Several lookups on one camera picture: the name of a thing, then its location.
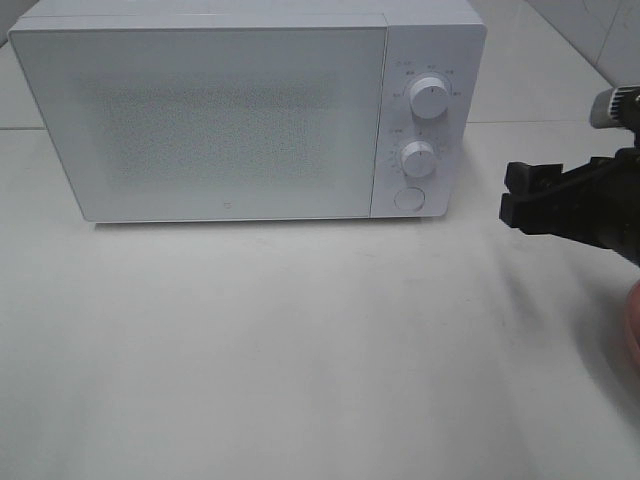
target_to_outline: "countertop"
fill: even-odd
[[[637,479],[637,267],[497,218],[510,161],[631,144],[526,3],[489,34],[449,211],[84,222],[0,49],[0,478]]]

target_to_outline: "orange object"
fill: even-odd
[[[633,361],[640,366],[640,282],[633,286],[627,298],[624,335]]]

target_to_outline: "round button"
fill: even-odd
[[[400,210],[417,212],[424,205],[424,192],[415,187],[405,188],[396,194],[395,202]]]

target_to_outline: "microwave door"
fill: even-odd
[[[17,32],[96,222],[368,217],[383,27]]]

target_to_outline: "timer knob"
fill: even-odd
[[[412,142],[400,152],[402,170],[408,177],[426,177],[436,169],[438,159],[427,142]]]
[[[434,75],[417,80],[409,90],[411,110],[425,120],[436,118],[449,106],[449,86]]]

